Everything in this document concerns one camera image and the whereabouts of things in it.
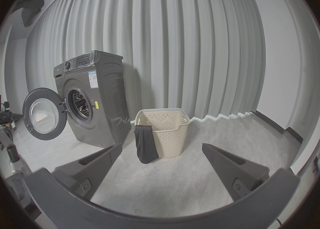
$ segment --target laundry basket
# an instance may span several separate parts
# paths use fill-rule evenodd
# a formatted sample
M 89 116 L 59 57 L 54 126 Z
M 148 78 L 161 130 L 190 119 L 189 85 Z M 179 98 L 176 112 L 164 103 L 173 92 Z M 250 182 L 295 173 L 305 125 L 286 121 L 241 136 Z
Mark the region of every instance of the laundry basket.
M 190 124 L 188 115 L 179 108 L 141 110 L 134 125 L 152 126 L 159 158 L 179 156 Z

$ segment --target cable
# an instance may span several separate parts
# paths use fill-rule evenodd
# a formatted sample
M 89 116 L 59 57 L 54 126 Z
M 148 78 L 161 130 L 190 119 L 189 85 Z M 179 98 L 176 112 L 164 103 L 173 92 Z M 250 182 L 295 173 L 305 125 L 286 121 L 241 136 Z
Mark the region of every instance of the cable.
M 281 221 L 277 218 L 277 221 L 279 222 L 280 225 L 282 225 Z

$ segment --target black towel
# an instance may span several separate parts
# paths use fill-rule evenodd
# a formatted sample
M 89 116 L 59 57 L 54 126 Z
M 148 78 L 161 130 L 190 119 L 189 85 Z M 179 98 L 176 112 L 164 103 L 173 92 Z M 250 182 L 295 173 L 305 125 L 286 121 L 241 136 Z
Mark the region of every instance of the black towel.
M 134 128 L 134 135 L 136 137 L 137 156 L 141 163 L 148 164 L 159 158 L 155 148 L 152 126 L 137 125 Z

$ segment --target baseboard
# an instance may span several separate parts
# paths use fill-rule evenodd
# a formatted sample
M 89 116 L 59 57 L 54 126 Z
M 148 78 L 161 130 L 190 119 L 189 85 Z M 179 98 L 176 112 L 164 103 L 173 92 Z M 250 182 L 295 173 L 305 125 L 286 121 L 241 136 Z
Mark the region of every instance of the baseboard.
M 292 135 L 299 143 L 302 143 L 303 138 L 301 135 L 299 135 L 296 131 L 294 131 L 291 127 L 288 127 L 287 129 L 284 129 L 280 125 L 278 125 L 276 122 L 274 122 L 272 119 L 268 118 L 266 115 L 263 115 L 259 111 L 251 111 L 254 115 L 262 119 L 263 121 L 267 122 L 271 127 L 273 127 L 275 130 L 277 130 L 280 134 L 283 134 L 285 131 L 287 131 L 290 135 Z
M 290 135 L 292 135 L 295 139 L 297 139 L 297 141 L 299 142 L 299 143 L 302 143 L 302 141 L 303 141 L 303 138 L 301 137 L 301 135 L 299 135 L 296 131 L 294 131 L 291 127 L 288 127 L 287 129 L 286 129 L 286 131 L 290 134 Z
M 277 130 L 280 134 L 283 134 L 285 132 L 285 129 L 283 127 L 275 123 L 272 119 L 269 119 L 266 115 L 263 115 L 261 112 L 259 111 L 251 111 L 251 112 L 257 117 L 259 117 L 260 119 L 267 122 L 271 127 Z

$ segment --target washing machine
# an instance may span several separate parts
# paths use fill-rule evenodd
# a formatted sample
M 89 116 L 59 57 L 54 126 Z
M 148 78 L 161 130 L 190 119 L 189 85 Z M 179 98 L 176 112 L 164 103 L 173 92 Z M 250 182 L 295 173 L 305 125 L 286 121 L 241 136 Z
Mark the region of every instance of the washing machine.
M 24 123 L 36 138 L 61 134 L 66 121 L 77 140 L 98 147 L 123 143 L 130 131 L 122 59 L 91 51 L 54 68 L 57 91 L 38 88 L 24 102 Z

